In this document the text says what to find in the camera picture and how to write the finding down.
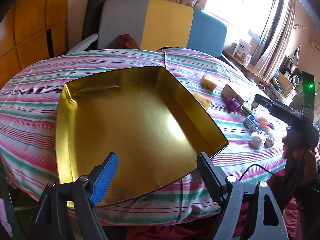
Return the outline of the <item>person's right hand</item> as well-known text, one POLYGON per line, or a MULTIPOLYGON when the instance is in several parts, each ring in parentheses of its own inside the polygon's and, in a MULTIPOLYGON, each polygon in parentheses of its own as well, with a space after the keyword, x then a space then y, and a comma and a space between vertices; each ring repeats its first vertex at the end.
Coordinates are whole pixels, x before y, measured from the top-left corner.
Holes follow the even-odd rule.
POLYGON ((298 185, 307 185, 318 183, 318 160, 316 158, 316 149, 304 150, 303 148, 293 152, 293 158, 300 165, 302 171, 298 172, 296 183, 298 185))

